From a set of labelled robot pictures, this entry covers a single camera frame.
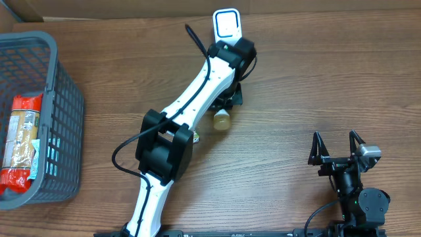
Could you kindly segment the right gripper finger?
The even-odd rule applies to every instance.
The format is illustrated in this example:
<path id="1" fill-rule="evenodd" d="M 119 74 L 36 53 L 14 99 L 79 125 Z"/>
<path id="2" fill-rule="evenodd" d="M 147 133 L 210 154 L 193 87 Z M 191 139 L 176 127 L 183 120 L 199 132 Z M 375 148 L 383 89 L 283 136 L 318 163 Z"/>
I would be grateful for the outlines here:
<path id="1" fill-rule="evenodd" d="M 322 165 L 330 158 L 330 154 L 319 132 L 313 134 L 312 147 L 308 159 L 309 165 Z"/>
<path id="2" fill-rule="evenodd" d="M 350 154 L 354 155 L 357 150 L 357 144 L 365 144 L 365 141 L 356 133 L 355 130 L 349 132 Z"/>

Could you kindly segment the white Pantene tube gold cap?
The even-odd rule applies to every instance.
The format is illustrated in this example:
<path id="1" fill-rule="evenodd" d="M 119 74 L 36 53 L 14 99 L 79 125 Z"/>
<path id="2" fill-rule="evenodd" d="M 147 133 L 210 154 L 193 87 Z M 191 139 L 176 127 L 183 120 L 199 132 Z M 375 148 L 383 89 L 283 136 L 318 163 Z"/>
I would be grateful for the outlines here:
<path id="1" fill-rule="evenodd" d="M 198 125 L 199 121 L 201 120 L 204 114 L 205 114 L 204 112 L 197 113 L 193 120 L 192 127 L 190 128 L 190 130 L 193 131 L 193 143 L 195 144 L 199 142 L 199 138 L 200 138 L 200 136 L 198 135 L 196 131 L 196 126 Z M 220 109 L 214 114 L 213 128 L 215 130 L 219 130 L 219 131 L 228 130 L 231 127 L 231 125 L 232 123 L 231 123 L 230 114 L 227 112 L 227 110 Z"/>

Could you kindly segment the teal snack packet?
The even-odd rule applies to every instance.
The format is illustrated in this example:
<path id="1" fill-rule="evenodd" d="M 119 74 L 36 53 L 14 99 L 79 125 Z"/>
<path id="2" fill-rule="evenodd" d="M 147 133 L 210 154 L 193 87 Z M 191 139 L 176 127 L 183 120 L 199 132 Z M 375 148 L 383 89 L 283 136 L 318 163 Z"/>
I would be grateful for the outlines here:
<path id="1" fill-rule="evenodd" d="M 32 164 L 30 167 L 30 174 L 27 180 L 35 180 L 38 172 L 38 164 L 39 164 L 39 147 L 40 147 L 40 139 L 32 140 L 32 146 L 34 147 L 34 154 L 32 158 Z M 56 150 L 54 147 L 47 150 L 47 156 L 52 158 L 53 161 L 59 161 L 59 151 Z M 53 176 L 57 176 L 58 174 L 58 167 L 52 163 L 47 162 L 47 171 L 46 174 L 50 174 Z"/>

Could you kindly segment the spaghetti pack with red ends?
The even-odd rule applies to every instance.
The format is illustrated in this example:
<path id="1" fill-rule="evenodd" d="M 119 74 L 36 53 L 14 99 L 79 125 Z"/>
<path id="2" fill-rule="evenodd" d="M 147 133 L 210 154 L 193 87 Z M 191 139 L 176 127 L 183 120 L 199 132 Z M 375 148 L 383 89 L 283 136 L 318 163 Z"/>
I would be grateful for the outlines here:
<path id="1" fill-rule="evenodd" d="M 23 194 L 31 186 L 30 169 L 35 155 L 43 95 L 13 99 L 1 167 L 1 193 L 7 189 Z"/>

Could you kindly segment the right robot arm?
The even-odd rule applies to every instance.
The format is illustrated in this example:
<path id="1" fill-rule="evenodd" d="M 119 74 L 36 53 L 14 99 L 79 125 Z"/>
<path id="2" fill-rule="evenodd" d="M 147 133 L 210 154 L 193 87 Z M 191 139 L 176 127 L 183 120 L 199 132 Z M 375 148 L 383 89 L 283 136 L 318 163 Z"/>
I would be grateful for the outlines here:
<path id="1" fill-rule="evenodd" d="M 313 134 L 308 164 L 319 167 L 318 175 L 327 176 L 337 199 L 319 207 L 307 219 L 305 236 L 385 236 L 380 229 L 389 209 L 389 194 L 377 188 L 365 188 L 361 174 L 372 169 L 381 159 L 377 145 L 366 143 L 354 130 L 349 133 L 348 157 L 333 158 L 319 132 Z M 310 229 L 313 218 L 323 210 L 339 204 L 342 219 L 331 221 L 324 229 Z"/>

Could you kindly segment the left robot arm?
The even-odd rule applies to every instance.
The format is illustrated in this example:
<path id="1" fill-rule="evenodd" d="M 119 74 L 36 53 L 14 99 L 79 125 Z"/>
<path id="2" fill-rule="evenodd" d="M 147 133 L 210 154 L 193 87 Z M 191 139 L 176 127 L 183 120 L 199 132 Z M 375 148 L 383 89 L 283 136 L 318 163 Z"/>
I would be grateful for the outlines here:
<path id="1" fill-rule="evenodd" d="M 213 43 L 205 63 L 192 83 L 161 112 L 149 110 L 137 139 L 141 186 L 131 220 L 123 236 L 156 236 L 162 210 L 173 183 L 188 168 L 193 152 L 193 132 L 207 111 L 225 113 L 243 103 L 240 82 L 256 64 L 255 44 L 240 38 L 233 45 Z"/>

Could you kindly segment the white barcode scanner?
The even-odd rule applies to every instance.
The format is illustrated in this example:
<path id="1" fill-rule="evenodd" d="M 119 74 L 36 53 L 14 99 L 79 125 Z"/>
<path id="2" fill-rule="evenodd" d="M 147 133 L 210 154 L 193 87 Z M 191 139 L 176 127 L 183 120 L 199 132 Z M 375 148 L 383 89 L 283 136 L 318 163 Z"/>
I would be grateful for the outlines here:
<path id="1" fill-rule="evenodd" d="M 219 9 L 212 16 L 215 42 L 234 46 L 242 38 L 241 17 L 235 8 Z"/>

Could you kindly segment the grey plastic basket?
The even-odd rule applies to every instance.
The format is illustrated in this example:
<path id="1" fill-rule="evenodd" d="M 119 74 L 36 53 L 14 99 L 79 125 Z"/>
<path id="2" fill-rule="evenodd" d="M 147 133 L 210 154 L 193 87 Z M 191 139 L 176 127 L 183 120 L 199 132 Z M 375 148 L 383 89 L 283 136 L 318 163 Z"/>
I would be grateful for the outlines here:
<path id="1" fill-rule="evenodd" d="M 80 189 L 84 140 L 84 96 L 59 61 L 54 38 L 46 32 L 1 34 L 1 149 L 14 96 L 43 96 L 37 176 L 29 190 L 5 190 L 1 210 L 66 201 Z"/>

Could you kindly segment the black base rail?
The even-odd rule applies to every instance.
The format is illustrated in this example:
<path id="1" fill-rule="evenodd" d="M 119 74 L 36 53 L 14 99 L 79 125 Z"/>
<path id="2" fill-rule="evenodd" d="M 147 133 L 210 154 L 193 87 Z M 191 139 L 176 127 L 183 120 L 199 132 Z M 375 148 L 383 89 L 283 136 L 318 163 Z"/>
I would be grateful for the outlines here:
<path id="1" fill-rule="evenodd" d="M 123 231 L 114 231 L 109 233 L 95 233 L 94 237 L 117 237 L 117 236 L 130 236 Z M 292 231 L 257 231 L 257 232 L 182 232 L 181 230 L 160 230 L 156 237 L 303 237 L 304 229 L 296 228 Z M 321 228 L 312 228 L 307 230 L 307 236 L 309 237 L 323 237 L 323 236 L 334 236 L 328 234 L 327 230 Z M 374 236 L 371 234 L 348 234 L 345 236 Z M 378 236 L 386 237 L 385 230 L 379 230 Z"/>

